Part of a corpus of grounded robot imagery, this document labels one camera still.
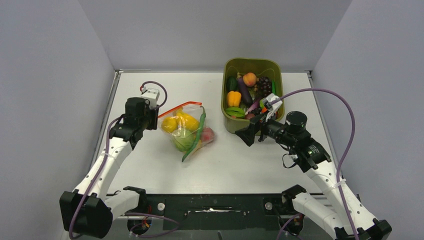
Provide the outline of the yellow toy bell pepper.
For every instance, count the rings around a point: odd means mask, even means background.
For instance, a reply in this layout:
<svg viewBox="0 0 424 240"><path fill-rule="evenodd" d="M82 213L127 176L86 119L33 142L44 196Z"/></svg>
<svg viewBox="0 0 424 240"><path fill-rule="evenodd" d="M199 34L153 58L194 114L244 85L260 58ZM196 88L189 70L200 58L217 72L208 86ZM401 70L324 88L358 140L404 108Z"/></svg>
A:
<svg viewBox="0 0 424 240"><path fill-rule="evenodd" d="M161 129L169 134L172 134L179 128L178 122L174 116L165 117L161 122Z"/></svg>

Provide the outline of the clear zip bag orange zipper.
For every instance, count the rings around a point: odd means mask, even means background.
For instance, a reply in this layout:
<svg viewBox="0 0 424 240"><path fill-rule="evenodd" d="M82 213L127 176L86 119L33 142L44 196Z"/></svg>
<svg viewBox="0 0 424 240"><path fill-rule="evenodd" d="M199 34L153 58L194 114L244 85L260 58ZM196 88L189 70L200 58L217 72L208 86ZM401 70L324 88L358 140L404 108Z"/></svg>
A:
<svg viewBox="0 0 424 240"><path fill-rule="evenodd" d="M207 126L206 120L206 109L197 101L187 101L158 116L162 132L183 153L182 163L215 140L215 131Z"/></svg>

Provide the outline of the green toy cabbage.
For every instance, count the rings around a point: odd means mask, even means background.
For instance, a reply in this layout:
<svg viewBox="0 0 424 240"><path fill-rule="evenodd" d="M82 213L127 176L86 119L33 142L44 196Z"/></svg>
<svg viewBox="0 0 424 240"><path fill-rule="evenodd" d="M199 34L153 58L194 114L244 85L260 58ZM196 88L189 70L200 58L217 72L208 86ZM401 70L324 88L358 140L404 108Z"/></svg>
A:
<svg viewBox="0 0 424 240"><path fill-rule="evenodd" d="M186 152L193 145L195 141L195 135L185 128L176 129L172 133L171 140L180 152Z"/></svg>

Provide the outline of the green toy chili pepper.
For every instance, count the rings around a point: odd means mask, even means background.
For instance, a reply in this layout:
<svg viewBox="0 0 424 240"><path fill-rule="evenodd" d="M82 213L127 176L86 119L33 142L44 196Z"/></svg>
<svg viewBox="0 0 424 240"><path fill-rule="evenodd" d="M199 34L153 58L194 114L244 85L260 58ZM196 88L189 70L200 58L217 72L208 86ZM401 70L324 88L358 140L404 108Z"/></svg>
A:
<svg viewBox="0 0 424 240"><path fill-rule="evenodd" d="M201 134L203 132L205 121L206 121L206 110L203 106L201 106L201 109L202 109L202 114L200 115L199 127L196 130L194 142L191 145L191 147L186 151L186 153L183 155L183 157L181 159L182 163L195 151L195 148L197 147L197 145L200 141Z"/></svg>

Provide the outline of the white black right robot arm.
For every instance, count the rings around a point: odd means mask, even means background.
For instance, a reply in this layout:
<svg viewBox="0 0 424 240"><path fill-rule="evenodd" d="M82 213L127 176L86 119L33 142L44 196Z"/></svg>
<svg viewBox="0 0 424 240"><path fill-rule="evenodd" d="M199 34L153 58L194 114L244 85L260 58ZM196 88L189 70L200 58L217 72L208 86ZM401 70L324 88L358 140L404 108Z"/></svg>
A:
<svg viewBox="0 0 424 240"><path fill-rule="evenodd" d="M336 165L324 147L306 130L307 116L299 111L286 115L285 123L265 120L266 114L255 116L249 125L235 131L248 146L270 137L286 146L289 156L322 191L333 209L318 202L303 187L295 185L282 192L281 207L289 214L298 212L310 218L334 240L386 240L392 227L377 219L347 186L337 179Z"/></svg>

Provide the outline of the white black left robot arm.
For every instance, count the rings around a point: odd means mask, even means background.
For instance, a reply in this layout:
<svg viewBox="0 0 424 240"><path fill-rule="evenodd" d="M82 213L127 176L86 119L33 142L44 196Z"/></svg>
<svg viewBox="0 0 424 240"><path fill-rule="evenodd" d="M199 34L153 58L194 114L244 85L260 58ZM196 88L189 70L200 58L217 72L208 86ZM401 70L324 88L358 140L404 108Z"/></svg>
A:
<svg viewBox="0 0 424 240"><path fill-rule="evenodd" d="M125 103L125 112L108 125L105 147L92 168L73 191L64 191L59 198L69 239L76 240L82 235L102 239L117 217L138 207L145 194L143 189L125 187L111 198L107 198L107 193L143 132L157 129L158 114L157 99L131 97Z"/></svg>

